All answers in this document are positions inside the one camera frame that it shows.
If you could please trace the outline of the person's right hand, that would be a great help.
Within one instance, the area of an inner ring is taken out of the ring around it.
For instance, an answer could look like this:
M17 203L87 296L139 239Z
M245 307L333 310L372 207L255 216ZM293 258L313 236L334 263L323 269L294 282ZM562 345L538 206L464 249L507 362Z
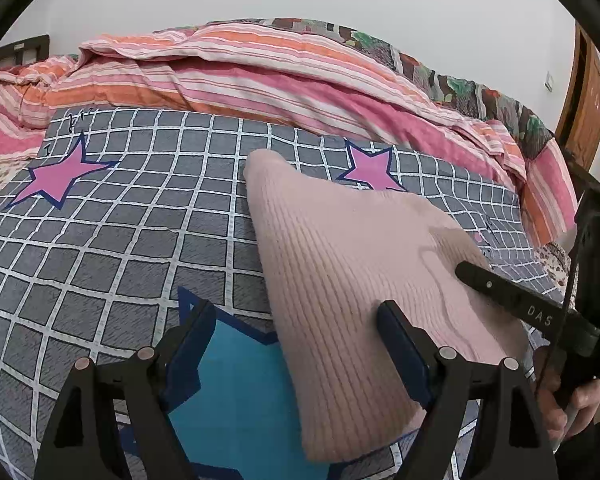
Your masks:
M542 415L544 428L556 453L562 442L580 434L594 419L600 407L600 379L575 388L565 408L556 399L562 384L552 364L547 363L547 346L533 352L534 382L532 389Z

